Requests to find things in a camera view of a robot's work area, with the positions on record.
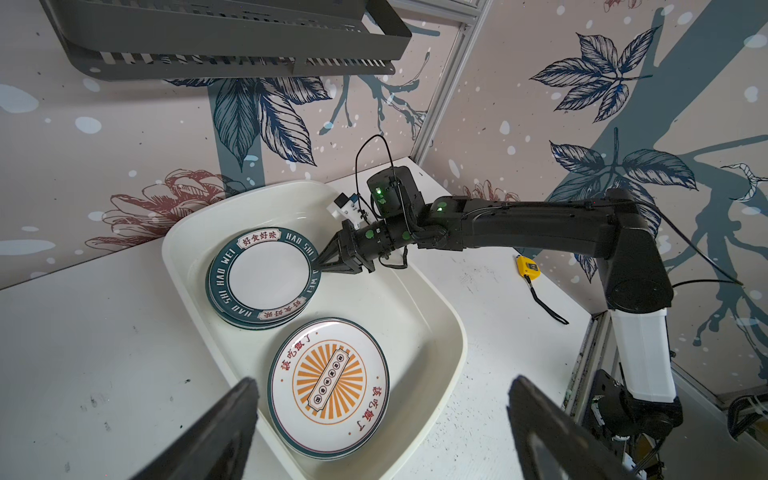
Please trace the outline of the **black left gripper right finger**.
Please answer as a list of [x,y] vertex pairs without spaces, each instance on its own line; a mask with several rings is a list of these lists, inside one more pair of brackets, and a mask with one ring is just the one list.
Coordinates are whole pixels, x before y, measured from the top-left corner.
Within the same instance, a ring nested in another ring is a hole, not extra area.
[[583,427],[538,387],[516,377],[507,414],[525,479],[634,479]]

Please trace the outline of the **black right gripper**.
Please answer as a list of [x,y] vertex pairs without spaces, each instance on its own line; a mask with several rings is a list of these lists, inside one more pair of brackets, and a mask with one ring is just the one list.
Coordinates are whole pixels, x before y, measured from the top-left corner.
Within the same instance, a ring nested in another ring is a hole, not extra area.
[[324,273],[359,274],[363,270],[375,271],[375,261],[387,259],[402,249],[400,264],[382,263],[383,267],[402,270],[408,267],[408,246],[414,243],[413,234],[404,216],[380,220],[355,229],[349,220],[313,261],[316,269]]

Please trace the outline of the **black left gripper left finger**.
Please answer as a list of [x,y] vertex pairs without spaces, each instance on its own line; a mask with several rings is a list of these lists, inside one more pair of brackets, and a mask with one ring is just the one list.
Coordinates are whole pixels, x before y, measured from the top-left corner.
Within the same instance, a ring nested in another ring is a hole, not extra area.
[[136,479],[241,479],[258,422],[259,390],[240,380]]

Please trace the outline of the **green hao shi plate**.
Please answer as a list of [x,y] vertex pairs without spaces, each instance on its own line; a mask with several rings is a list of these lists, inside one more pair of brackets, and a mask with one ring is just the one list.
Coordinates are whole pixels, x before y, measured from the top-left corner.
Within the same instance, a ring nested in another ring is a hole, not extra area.
[[302,310],[299,310],[298,312],[294,312],[282,319],[272,320],[269,322],[241,321],[225,313],[224,310],[212,299],[210,295],[206,295],[206,298],[219,318],[221,318],[224,322],[226,322],[231,326],[244,329],[244,330],[268,330],[268,329],[276,328],[288,323],[290,320],[295,319],[302,313]]
[[318,252],[304,235],[265,227],[232,238],[214,256],[206,295],[237,320],[269,322],[304,310],[316,294]]

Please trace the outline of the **orange sunburst plate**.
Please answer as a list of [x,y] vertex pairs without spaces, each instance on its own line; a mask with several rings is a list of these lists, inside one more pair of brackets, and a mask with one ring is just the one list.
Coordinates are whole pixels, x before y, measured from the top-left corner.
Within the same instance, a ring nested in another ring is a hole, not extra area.
[[350,320],[326,317],[291,333],[267,383],[277,433],[317,460],[351,455],[372,439],[386,414],[390,374],[374,336]]

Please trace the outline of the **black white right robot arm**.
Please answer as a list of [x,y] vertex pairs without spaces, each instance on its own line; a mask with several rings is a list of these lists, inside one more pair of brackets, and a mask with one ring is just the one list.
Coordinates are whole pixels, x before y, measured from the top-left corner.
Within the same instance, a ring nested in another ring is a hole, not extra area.
[[595,260],[615,332],[623,384],[600,393],[595,418],[618,437],[666,438],[683,422],[672,376],[667,311],[674,297],[642,204],[625,188],[564,202],[469,196],[424,201],[411,171],[391,167],[367,181],[378,221],[345,220],[314,260],[321,272],[372,272],[398,249],[485,247],[554,250]]

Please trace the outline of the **white plastic bin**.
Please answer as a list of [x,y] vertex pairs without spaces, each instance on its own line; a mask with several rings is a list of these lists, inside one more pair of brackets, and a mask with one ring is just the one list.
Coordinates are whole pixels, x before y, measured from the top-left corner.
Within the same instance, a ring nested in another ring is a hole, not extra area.
[[386,357],[391,397],[382,425],[368,444],[340,460],[309,458],[280,438],[267,405],[260,404],[260,438],[248,456],[249,479],[393,478],[426,438],[465,363],[467,339],[458,313],[415,267],[326,274],[301,315],[265,331],[240,329],[217,315],[204,288],[215,254],[236,235],[263,226],[290,228],[322,247],[341,226],[328,211],[337,194],[335,188],[315,181],[264,187],[187,216],[163,240],[164,264],[229,384],[248,376],[265,391],[278,347],[292,331],[316,318],[341,317],[361,325]]

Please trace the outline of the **yellow tape measure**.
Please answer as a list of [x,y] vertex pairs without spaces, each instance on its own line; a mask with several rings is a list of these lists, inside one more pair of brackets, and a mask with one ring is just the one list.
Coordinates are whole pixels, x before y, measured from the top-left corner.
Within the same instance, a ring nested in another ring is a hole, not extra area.
[[550,308],[544,301],[542,301],[539,298],[534,288],[533,282],[541,275],[541,270],[539,269],[535,261],[528,257],[518,255],[516,257],[516,266],[517,266],[518,274],[526,282],[534,302],[537,305],[539,305],[551,318],[553,318],[560,324],[569,325],[570,322],[568,320],[566,320],[560,314],[555,312],[552,308]]

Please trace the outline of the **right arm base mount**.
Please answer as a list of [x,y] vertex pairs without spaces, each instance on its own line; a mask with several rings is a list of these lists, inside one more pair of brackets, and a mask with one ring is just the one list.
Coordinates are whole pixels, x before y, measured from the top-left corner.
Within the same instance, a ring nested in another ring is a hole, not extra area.
[[639,479],[662,479],[660,450],[683,423],[679,398],[672,402],[638,400],[605,370],[593,377],[579,423]]

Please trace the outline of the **aluminium rail base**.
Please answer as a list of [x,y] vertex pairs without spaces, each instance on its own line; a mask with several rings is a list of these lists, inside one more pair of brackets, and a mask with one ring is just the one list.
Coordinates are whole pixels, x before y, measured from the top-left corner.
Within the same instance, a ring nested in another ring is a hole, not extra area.
[[564,410],[640,479],[764,479],[767,476],[767,390],[722,398],[673,365],[683,422],[663,443],[645,433],[618,436],[628,425],[618,337],[609,312],[594,315],[565,394]]

